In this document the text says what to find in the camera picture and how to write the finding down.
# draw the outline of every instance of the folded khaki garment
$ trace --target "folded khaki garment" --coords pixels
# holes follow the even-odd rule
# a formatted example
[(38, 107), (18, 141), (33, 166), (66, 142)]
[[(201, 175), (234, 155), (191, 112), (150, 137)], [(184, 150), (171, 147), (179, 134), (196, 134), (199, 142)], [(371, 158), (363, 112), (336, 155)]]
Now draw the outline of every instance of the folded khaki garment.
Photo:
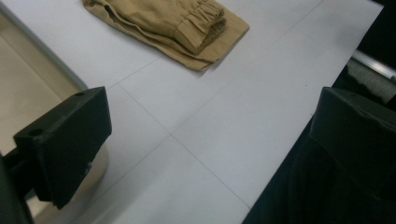
[(221, 59), (248, 24), (214, 0), (83, 0), (106, 23), (194, 70)]

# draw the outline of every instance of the fabric fold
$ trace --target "fabric fold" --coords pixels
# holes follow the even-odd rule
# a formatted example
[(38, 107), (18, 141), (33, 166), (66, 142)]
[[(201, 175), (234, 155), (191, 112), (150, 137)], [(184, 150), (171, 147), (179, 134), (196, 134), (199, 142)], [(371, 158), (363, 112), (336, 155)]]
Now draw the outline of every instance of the fabric fold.
[(194, 70), (231, 50), (248, 24), (214, 0), (83, 0), (92, 14)]

